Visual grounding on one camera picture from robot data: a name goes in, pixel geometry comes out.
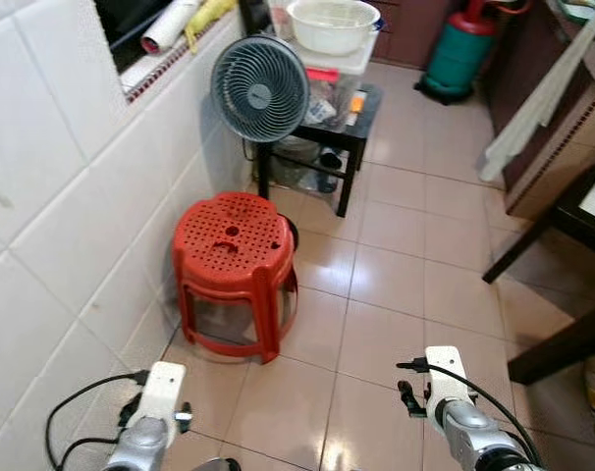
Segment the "green gas cylinder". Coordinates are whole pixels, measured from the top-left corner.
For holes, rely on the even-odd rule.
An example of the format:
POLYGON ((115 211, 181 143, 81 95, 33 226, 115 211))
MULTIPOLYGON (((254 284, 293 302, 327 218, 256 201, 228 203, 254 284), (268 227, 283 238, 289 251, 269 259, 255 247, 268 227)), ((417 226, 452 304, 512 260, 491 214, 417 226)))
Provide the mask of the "green gas cylinder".
POLYGON ((471 97, 474 78, 490 53, 496 32, 491 6, 503 8, 514 0, 467 0, 459 12, 451 13, 438 36, 426 72, 414 89, 442 106, 471 97))

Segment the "grey robot leg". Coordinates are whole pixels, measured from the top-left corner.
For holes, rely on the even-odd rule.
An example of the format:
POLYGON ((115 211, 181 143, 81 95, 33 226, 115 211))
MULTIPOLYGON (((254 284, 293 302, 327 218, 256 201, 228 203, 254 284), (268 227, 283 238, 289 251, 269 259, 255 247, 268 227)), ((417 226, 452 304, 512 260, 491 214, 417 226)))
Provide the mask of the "grey robot leg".
POLYGON ((199 463, 190 471, 243 471, 237 459, 232 457, 215 457, 199 463))

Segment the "dark wooden furniture rail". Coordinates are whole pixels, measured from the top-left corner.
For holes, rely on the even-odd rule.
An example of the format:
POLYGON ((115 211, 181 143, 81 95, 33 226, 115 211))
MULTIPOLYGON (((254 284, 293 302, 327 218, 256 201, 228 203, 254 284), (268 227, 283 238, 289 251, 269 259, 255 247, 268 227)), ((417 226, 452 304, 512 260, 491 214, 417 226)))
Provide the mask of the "dark wooden furniture rail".
POLYGON ((595 309, 508 363, 513 383, 532 385, 595 355, 595 309))

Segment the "yellow cloth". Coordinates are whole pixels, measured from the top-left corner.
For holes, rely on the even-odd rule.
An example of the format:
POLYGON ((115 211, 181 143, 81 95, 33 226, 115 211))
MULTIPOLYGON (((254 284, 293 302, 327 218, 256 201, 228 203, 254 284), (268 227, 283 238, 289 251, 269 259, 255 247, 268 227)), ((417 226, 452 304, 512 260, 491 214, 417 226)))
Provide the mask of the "yellow cloth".
POLYGON ((190 53, 197 53, 198 38, 223 15, 238 6, 239 0, 206 0, 199 6, 184 28, 186 44, 190 53))

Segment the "beige hanging cloth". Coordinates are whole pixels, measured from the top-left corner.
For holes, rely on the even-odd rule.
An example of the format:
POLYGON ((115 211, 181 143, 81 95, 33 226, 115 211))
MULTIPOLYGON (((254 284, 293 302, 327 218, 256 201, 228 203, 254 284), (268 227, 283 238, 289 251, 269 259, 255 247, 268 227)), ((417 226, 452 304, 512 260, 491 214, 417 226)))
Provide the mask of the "beige hanging cloth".
POLYGON ((594 41, 595 12, 568 42, 561 57, 531 91, 508 125, 483 149, 483 165, 478 175, 483 183, 494 181, 526 147, 536 129, 549 125, 568 82, 594 41))

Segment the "dark wooden cabinet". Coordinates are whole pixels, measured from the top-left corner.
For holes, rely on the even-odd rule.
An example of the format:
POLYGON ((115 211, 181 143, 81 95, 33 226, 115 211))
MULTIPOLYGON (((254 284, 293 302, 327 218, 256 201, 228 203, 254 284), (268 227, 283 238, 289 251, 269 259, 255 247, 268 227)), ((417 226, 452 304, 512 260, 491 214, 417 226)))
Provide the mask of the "dark wooden cabinet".
MULTIPOLYGON (((498 51, 483 77, 483 94, 500 133, 557 62, 581 27, 561 0, 534 0, 529 12, 504 23, 498 51)), ((531 136, 486 194, 487 214, 501 229, 522 229, 595 163, 595 40, 574 71, 549 125, 531 136)))

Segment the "black side table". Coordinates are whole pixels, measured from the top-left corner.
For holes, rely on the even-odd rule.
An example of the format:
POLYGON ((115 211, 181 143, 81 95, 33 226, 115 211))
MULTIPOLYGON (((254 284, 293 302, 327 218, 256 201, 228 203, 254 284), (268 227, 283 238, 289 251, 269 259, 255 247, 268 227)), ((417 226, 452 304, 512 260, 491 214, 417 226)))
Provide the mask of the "black side table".
POLYGON ((285 154, 279 154, 272 143, 254 144, 254 172, 253 183, 256 185, 254 193, 262 198, 269 197, 272 182, 272 162, 289 163, 289 165, 307 169, 315 174, 315 192, 330 183, 337 183, 334 194, 337 196, 335 215, 346 217, 351 206, 352 189, 357 180, 357 174, 366 156, 366 144, 372 133, 374 122, 377 121, 383 91, 379 86, 366 82, 360 86, 366 93, 363 112, 357 117, 352 127, 344 127, 341 131, 317 129, 310 126, 298 126, 290 131, 294 138, 305 139, 316 145, 316 158, 305 162, 295 160, 285 154))

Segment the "black table with glass top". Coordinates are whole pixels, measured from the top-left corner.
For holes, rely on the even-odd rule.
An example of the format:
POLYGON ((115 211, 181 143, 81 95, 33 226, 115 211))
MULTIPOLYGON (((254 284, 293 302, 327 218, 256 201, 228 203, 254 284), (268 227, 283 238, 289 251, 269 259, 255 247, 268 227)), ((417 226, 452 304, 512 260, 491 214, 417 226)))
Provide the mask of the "black table with glass top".
POLYGON ((590 166, 564 188, 552 207, 543 212, 503 255, 482 275, 483 283, 492 284, 518 259, 518 256, 548 230, 558 230, 595 254, 595 214, 581 207, 581 202, 595 189, 595 165, 590 166))

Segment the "red plastic stool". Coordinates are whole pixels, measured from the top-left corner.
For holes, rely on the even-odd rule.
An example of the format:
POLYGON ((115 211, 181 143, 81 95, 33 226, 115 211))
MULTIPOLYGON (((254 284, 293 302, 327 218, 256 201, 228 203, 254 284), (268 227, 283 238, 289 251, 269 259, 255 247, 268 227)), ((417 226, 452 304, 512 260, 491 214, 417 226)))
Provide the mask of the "red plastic stool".
POLYGON ((278 207, 257 194, 225 191, 200 200, 178 220, 172 239, 181 332, 189 342, 225 357, 270 363, 297 318, 283 301, 298 301, 294 257, 298 235, 278 207), (246 305, 256 340, 232 344, 200 333, 196 300, 246 305))

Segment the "grey round electric fan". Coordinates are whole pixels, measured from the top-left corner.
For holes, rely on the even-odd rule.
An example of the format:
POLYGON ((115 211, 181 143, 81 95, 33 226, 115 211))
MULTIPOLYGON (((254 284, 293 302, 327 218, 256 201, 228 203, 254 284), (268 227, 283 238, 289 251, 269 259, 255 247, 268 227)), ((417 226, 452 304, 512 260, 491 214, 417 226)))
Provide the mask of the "grey round electric fan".
POLYGON ((309 78, 301 58, 271 34, 226 46, 212 68, 209 89, 223 121, 248 142, 288 137, 309 108, 309 78))

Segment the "clear storage box red latch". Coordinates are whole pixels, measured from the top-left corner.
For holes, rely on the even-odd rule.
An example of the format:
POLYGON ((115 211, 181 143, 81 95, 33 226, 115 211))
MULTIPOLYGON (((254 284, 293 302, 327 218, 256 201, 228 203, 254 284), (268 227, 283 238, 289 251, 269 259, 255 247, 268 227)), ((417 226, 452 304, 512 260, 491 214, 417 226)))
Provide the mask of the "clear storage box red latch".
POLYGON ((372 57, 370 44, 346 57, 316 53, 301 45, 295 50, 309 81, 309 103, 302 124, 341 131, 346 127, 349 100, 363 84, 366 66, 372 57))

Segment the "white plastic basin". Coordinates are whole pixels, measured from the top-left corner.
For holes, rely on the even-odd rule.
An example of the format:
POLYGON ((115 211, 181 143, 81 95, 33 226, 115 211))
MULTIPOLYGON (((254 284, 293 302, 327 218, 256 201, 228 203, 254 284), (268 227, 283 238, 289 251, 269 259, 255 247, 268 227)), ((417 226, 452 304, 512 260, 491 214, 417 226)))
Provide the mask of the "white plastic basin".
POLYGON ((334 57, 363 48, 382 20, 375 6, 361 0, 294 0, 285 13, 297 44, 334 57))

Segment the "small orange bottle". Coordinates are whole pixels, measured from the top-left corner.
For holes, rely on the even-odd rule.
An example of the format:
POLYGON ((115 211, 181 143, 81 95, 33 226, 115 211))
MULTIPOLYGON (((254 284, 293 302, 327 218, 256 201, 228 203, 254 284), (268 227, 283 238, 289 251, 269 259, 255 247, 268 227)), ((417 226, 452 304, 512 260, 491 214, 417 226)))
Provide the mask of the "small orange bottle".
POLYGON ((346 120, 344 121, 344 125, 347 127, 352 127, 355 125, 357 121, 357 117, 360 116, 360 113, 363 112, 363 108, 366 102, 366 93, 364 90, 357 90, 355 94, 352 95, 351 100, 349 100, 348 108, 347 108, 347 116, 346 120))

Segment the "white paper roll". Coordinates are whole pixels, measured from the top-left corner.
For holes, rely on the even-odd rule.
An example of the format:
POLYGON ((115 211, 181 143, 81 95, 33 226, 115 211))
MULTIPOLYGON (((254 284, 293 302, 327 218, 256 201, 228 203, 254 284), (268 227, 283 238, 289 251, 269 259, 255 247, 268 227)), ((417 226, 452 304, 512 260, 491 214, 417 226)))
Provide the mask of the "white paper roll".
POLYGON ((171 0, 141 37, 145 53, 155 55, 171 49, 202 3, 203 0, 171 0))

